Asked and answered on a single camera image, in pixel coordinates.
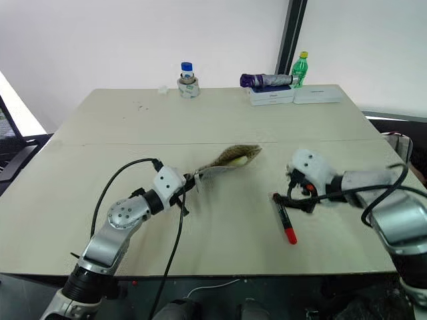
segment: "black pole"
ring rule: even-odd
[[[296,44],[300,35],[306,5],[307,0],[289,0],[288,13],[286,14],[278,63],[276,65],[276,75],[288,75],[291,71],[292,60],[294,58]]]

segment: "white box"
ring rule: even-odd
[[[316,85],[295,90],[294,103],[333,103],[342,100],[342,92],[334,85]]]
[[[271,98],[271,99],[261,99],[261,100],[252,100],[252,105],[277,105],[279,103],[291,103],[294,100],[294,96],[292,97],[284,97],[284,98]]]
[[[249,100],[252,105],[275,105],[291,103],[294,100],[295,90],[289,86],[266,87],[263,89],[248,88]]]

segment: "black cable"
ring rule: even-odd
[[[181,232],[182,232],[182,223],[184,219],[184,208],[185,208],[185,189],[183,190],[183,194],[182,194],[181,215],[179,216],[179,227],[178,227],[178,233],[176,235],[175,244],[173,245],[171,256],[169,257],[169,261],[167,262],[167,265],[166,265],[165,273],[161,278],[161,283],[160,283],[159,289],[157,290],[157,295],[155,296],[153,306],[151,307],[151,311],[148,317],[149,320],[153,319],[154,317],[155,310],[157,309],[157,305],[159,304],[161,292],[163,291],[163,287],[165,286],[167,274],[169,273],[169,269],[171,267],[173,257],[175,256],[176,249],[178,248],[179,238],[181,237]]]
[[[289,184],[288,187],[288,191],[286,192],[286,195],[288,196],[289,199],[292,199],[292,190],[294,189],[294,186],[291,185],[291,183]]]
[[[397,188],[399,188],[399,186],[402,185],[403,181],[405,180],[406,176],[408,175],[409,172],[409,163],[410,163],[410,156],[412,154],[412,149],[414,147],[414,143],[412,142],[411,138],[409,138],[409,143],[408,143],[408,150],[406,152],[406,164],[402,170],[402,173],[400,174],[399,178],[393,183],[393,185],[388,188],[387,190],[385,190],[385,192],[383,192],[383,194],[381,194],[378,198],[376,198],[375,200],[373,200],[373,202],[371,202],[371,204],[369,204],[369,206],[367,206],[365,208],[365,210],[363,210],[362,215],[360,216],[360,220],[362,220],[363,224],[367,225],[368,227],[371,227],[371,223],[368,221],[368,216],[369,214],[371,214],[372,210],[381,202],[383,201],[385,198],[387,198],[389,195],[391,195],[393,192],[395,192],[395,190],[397,190]],[[389,168],[393,168],[393,167],[397,167],[397,166],[401,166],[402,164],[397,164],[397,165],[391,165],[389,166]]]
[[[378,198],[376,198],[375,200],[373,200],[373,202],[371,202],[371,204],[369,204],[369,206],[367,206],[365,208],[365,210],[363,210],[362,215],[360,216],[360,219],[362,220],[362,222],[367,225],[368,227],[371,227],[370,222],[367,220],[369,214],[372,212],[372,210],[381,202],[383,201],[385,198],[387,198],[391,193],[395,192],[395,190],[397,190],[397,188],[399,188],[399,186],[401,186],[403,180],[405,180],[406,176],[408,175],[408,171],[409,171],[409,164],[407,163],[403,170],[402,173],[400,174],[399,178],[392,184],[391,187],[387,188],[387,190],[385,190],[385,192],[383,192]]]
[[[289,197],[287,199],[290,202],[293,202],[295,204],[298,204],[298,203],[313,203],[313,202],[317,203],[318,201],[329,199],[331,197],[340,197],[342,195],[349,195],[349,194],[352,194],[352,193],[363,192],[363,191],[387,189],[387,188],[390,188],[391,186],[393,186],[393,185],[369,185],[369,186],[366,186],[366,187],[360,187],[360,188],[347,189],[347,190],[343,190],[343,191],[331,192],[331,193],[327,193],[325,195],[318,195],[318,196],[310,197],[310,198],[306,198],[306,199],[293,199],[293,198],[289,198]],[[398,189],[411,191],[413,193],[417,193],[418,195],[421,195],[421,196],[427,198],[427,193],[426,192],[423,192],[421,190],[415,189],[413,187],[408,187],[406,185],[400,185],[398,187]]]
[[[108,181],[107,185],[104,187],[104,190],[102,191],[101,195],[99,196],[98,202],[97,202],[96,207],[95,207],[95,211],[93,212],[92,225],[91,225],[91,237],[90,237],[90,239],[92,239],[93,235],[95,234],[96,219],[98,217],[99,207],[101,206],[102,200],[104,199],[105,194],[107,193],[107,190],[108,190],[109,186],[113,183],[114,179],[124,169],[130,167],[131,165],[135,165],[136,163],[147,162],[147,161],[151,161],[153,163],[153,165],[155,166],[155,168],[156,168],[156,166],[158,166],[158,163],[161,163],[158,159],[154,159],[154,158],[138,159],[138,160],[129,162],[128,164],[126,164],[123,167],[121,167],[119,170],[117,170],[116,173],[114,173],[113,177],[110,178],[110,180]]]

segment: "tape roll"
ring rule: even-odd
[[[179,94],[181,97],[190,99],[196,98],[200,93],[199,79],[194,77],[195,81],[191,85],[181,83],[181,79],[177,80]]]

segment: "table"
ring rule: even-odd
[[[318,205],[293,209],[290,245],[268,193],[284,192],[286,164],[298,148],[321,153],[338,172],[399,161],[347,96],[341,103],[252,107],[244,90],[203,89],[185,100],[176,90],[98,89],[81,104],[0,198],[0,272],[67,275],[89,239],[91,215],[110,176],[128,161],[159,157],[182,173],[209,163],[234,143],[259,143],[247,167],[187,194],[190,215],[169,274],[301,275],[393,271],[361,210]],[[108,207],[155,171],[136,165],[105,196]],[[421,188],[410,173],[406,185]],[[162,275],[175,241],[177,208],[156,215],[133,236],[118,275]]]

